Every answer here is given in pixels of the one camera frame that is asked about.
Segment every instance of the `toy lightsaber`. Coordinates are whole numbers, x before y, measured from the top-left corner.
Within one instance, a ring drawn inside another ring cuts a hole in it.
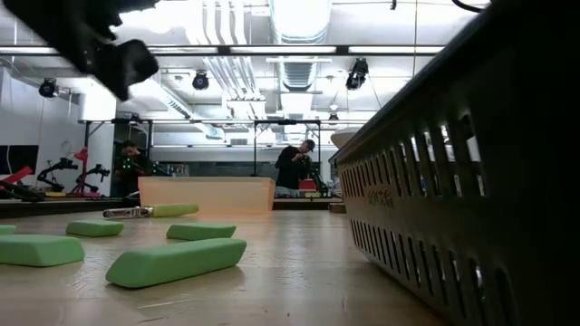
[[[177,217],[197,213],[199,207],[191,204],[157,205],[133,208],[106,209],[102,212],[105,218],[142,218],[142,217]]]

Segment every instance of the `black plastic crate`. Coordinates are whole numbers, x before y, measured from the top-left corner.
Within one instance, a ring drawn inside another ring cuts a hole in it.
[[[542,10],[493,4],[331,158],[355,245],[457,325],[560,324],[564,94]]]

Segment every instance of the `person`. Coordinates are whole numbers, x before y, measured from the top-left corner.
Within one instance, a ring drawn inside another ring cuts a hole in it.
[[[299,148],[288,146],[275,163],[278,171],[278,180],[275,182],[276,197],[299,197],[298,184],[308,175],[310,160],[307,153],[314,151],[316,144],[313,140],[305,140]]]
[[[137,180],[145,175],[145,170],[141,167],[144,157],[137,148],[137,145],[125,140],[121,144],[121,156],[115,159],[115,173],[113,176],[113,196],[125,197],[139,190]]]

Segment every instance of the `spotlight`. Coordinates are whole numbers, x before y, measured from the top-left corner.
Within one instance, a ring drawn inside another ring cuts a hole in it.
[[[198,91],[203,91],[209,87],[209,80],[206,71],[196,71],[196,77],[193,79],[191,85]]]
[[[366,81],[366,75],[369,73],[369,65],[366,63],[366,59],[357,58],[354,63],[353,68],[348,73],[348,79],[346,80],[346,89],[349,91],[356,91],[363,86]]]
[[[53,99],[58,96],[58,87],[56,87],[55,78],[44,78],[44,82],[38,88],[40,96]]]

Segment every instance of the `beige partition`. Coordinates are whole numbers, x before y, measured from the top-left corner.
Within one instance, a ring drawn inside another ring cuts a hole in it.
[[[142,206],[196,204],[199,213],[267,214],[274,204],[269,177],[140,177]]]

